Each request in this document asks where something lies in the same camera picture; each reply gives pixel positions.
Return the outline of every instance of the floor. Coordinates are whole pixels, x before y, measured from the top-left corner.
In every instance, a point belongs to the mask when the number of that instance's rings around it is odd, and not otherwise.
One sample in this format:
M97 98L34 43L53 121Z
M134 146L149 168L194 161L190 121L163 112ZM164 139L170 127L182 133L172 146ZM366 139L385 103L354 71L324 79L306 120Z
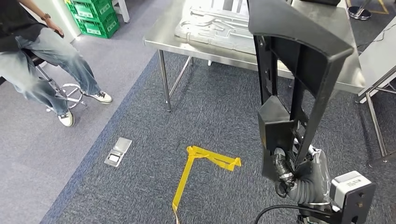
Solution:
M169 82L174 82L186 56L165 54ZM195 159L177 209L182 224L246 224L265 207L292 204L275 194L273 183L261 176L262 146L257 110L260 91L257 73L219 63L208 67L204 60L189 66L167 113L160 91L157 57L149 62L100 138L76 170L51 209L57 224L150 223L174 224L171 205L187 160L186 148L197 145L208 150L240 157L242 166L224 170L206 158ZM289 108L290 81L278 80L278 92ZM312 108L306 93L304 109ZM374 99L382 112L395 108L390 95ZM394 130L392 114L381 114L381 127ZM119 137L132 145L118 168L103 161ZM366 224L395 223L393 184L396 163L370 168L369 159L378 156L375 132L367 105L354 102L354 95L339 93L329 103L313 145L326 152L330 177L356 170L375 182L377 191ZM296 210L279 209L265 214L261 224L295 224Z
M106 106L87 99L87 109L74 110L77 123L73 128L62 127L56 116L46 113L41 105L24 100L9 83L0 86L1 98L7 98L0 100L0 116L7 118L0 119L2 223L41 221L155 53L154 49L143 46L142 38L169 2L127 0L131 22L121 23L112 39L82 36L73 43L92 65L102 89L114 98ZM366 22L352 20L358 45L371 41L382 30L381 26L392 19L393 2L387 0L385 5L389 15L374 14ZM71 81L58 68L45 69L59 83Z

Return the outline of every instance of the metal floor plate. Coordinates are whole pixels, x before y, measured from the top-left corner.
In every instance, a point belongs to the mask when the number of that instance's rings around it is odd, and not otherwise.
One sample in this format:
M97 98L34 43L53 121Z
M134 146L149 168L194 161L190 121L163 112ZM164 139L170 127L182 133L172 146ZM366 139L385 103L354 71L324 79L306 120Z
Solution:
M113 167L118 167L121 163L125 153L127 153L129 147L132 144L132 140L126 138L119 138L115 143L113 149L109 152L105 159L105 164Z

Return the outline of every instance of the stool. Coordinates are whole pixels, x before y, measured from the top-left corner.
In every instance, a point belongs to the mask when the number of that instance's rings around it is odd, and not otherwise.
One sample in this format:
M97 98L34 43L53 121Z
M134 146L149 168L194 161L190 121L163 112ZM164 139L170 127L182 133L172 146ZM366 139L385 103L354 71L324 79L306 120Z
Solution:
M72 102L71 105L68 104L68 108L71 109L78 104L82 104L85 107L87 107L87 104L82 101L83 94L81 93L81 88L79 85L72 84L72 83L67 83L64 84L62 87L60 87L52 78L50 78L47 73L39 66L40 64L44 63L45 60L39 58L37 55L35 55L31 50L28 49L23 49L23 51L26 53L26 55L32 60L33 64L35 67L41 72L42 77L40 79L47 81L51 87L56 91L56 96L62 99L65 99L66 101ZM73 87L74 89L70 92L67 93L66 89ZM77 93L78 97L77 98L72 98L72 95ZM53 111L51 107L47 106L47 112Z

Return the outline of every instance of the blue carpet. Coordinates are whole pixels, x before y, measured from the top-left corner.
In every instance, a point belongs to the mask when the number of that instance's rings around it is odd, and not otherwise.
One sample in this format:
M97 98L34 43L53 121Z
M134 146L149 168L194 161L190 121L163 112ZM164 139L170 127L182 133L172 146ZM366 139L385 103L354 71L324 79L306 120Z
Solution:
M242 167L225 171L208 160L194 162L178 213L182 224L245 224L268 206L291 203L275 194L273 183L261 176L262 146L257 109L257 73L196 59L189 66L166 112L157 56L150 61L120 108L111 118L42 223L173 224L171 202L183 171L189 145L199 145L230 157ZM185 56L165 54L169 83L176 79ZM279 94L290 106L289 80L279 79ZM382 98L379 111L395 107ZM374 129L366 105L340 93L325 112L313 145L327 153L330 176L357 170L377 183L367 224L395 223L396 163L369 168L378 156ZM304 99L306 108L312 98ZM379 113L384 133L394 133L386 114ZM120 166L104 163L119 137L133 141ZM392 135L384 136L394 144ZM295 210L275 210L261 223L295 223Z

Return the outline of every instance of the black cable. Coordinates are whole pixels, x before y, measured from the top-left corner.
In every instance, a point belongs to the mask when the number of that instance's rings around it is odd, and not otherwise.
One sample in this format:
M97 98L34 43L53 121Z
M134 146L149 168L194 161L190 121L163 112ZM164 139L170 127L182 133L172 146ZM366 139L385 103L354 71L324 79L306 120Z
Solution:
M360 44L360 45L358 45L356 48L359 48L359 47L361 47L361 46L365 46L365 45L371 44L371 43L373 43L373 42L382 41L382 40L384 39L384 37L385 37L385 32L388 31L388 30L390 30L390 29L391 29L392 27L394 27L394 26L396 26L396 23L393 24L393 25L392 25L391 27L389 27L388 29L383 30L381 39L376 40L376 41L367 42L367 43L364 43L364 44Z
M317 209L310 209L310 208L301 208L298 207L296 205L291 205L291 204L279 204L279 205L274 205L274 206L270 206L264 210L262 210L259 215L257 216L256 220L255 220L255 224L259 223L259 220L261 218L261 216L264 215L264 213L266 213L267 211L273 210L273 209L281 209L281 208L285 208L285 209L301 209L301 210L305 210L305 211L310 211L310 212L315 212L318 214L322 214L325 216L331 216L331 213L325 212L325 211L321 211L321 210L317 210Z

